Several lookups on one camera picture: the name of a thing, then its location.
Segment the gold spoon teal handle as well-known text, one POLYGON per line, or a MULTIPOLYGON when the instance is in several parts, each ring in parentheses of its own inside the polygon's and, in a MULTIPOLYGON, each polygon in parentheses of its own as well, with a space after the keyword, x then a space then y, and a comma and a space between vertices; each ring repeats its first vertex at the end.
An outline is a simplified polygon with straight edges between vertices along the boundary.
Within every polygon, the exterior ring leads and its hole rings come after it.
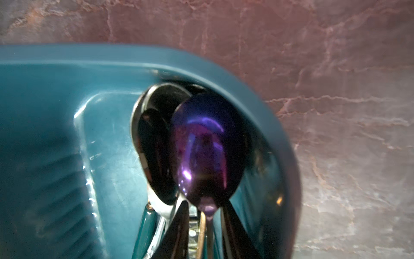
POLYGON ((132 259, 143 259, 146 255, 156 231, 157 218, 158 214, 151 203, 147 202, 143 211, 138 237, 135 241, 132 259))

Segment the black handled spoon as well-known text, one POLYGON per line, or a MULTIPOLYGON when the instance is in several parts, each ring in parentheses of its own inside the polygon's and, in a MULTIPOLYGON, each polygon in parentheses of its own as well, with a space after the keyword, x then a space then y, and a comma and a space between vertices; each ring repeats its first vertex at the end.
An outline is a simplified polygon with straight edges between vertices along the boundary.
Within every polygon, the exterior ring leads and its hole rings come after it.
POLYGON ((158 110, 147 109, 139 116, 135 129, 136 148, 147 181, 163 203, 173 205, 177 186, 170 171, 167 124, 158 110))

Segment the teal plastic storage box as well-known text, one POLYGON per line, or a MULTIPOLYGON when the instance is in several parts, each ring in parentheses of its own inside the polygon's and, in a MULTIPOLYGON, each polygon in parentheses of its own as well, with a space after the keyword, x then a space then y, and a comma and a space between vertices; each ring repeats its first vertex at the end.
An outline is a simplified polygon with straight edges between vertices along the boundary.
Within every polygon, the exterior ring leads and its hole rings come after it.
POLYGON ((1 47, 1 258, 131 259, 150 202, 158 218, 143 259, 151 259, 187 201, 188 259, 209 259, 205 214, 179 189, 172 206, 155 196, 130 134, 134 104, 167 82, 193 96, 219 95, 237 109, 247 154, 229 200, 262 259, 291 258, 300 173, 272 111, 205 59, 100 44, 1 47))

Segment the purple iridescent spoon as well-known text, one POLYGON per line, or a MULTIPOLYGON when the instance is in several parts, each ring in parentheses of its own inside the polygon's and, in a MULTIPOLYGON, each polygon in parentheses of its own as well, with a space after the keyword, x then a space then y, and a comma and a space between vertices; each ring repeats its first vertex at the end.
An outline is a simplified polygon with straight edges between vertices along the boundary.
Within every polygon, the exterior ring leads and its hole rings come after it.
POLYGON ((214 214, 241 182, 247 147, 243 119, 223 97, 202 93, 181 103, 169 128, 169 160, 180 193, 206 217, 214 257, 214 214))

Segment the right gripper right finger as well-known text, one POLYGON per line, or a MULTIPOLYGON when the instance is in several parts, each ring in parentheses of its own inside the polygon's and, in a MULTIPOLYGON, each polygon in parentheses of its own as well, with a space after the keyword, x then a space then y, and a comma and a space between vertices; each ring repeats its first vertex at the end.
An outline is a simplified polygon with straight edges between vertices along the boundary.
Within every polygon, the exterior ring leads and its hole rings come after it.
POLYGON ((230 200, 221 208, 222 245, 225 259, 261 259, 230 200))

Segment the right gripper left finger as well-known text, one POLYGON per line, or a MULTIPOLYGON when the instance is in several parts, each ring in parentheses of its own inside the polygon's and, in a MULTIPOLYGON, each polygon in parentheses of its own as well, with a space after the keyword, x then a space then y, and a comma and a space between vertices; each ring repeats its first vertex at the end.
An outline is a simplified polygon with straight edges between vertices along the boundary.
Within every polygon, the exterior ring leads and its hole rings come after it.
POLYGON ((189 238, 189 204, 182 201, 152 259, 187 259, 189 238))

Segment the silver spoon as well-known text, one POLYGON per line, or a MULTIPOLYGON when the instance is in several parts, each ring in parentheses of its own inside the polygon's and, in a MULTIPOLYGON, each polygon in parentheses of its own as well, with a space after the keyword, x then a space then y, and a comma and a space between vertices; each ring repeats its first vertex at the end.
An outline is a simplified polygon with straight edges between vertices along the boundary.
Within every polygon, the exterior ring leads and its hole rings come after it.
POLYGON ((130 134, 132 137, 134 148, 138 154, 138 157, 139 157, 139 153, 138 153, 138 149, 136 148, 136 143, 135 143, 135 134, 136 134, 135 127, 138 124, 139 116, 147 109, 158 110, 161 113, 168 127, 168 143, 169 143, 169 123, 171 121, 172 115, 180 104, 182 104, 184 101, 186 101, 192 96, 193 94, 189 92, 185 87, 179 84, 176 84, 176 83, 171 83, 171 82, 155 84, 151 86, 150 88, 148 88, 140 96, 138 101, 134 104, 132 117, 130 120, 130 134))

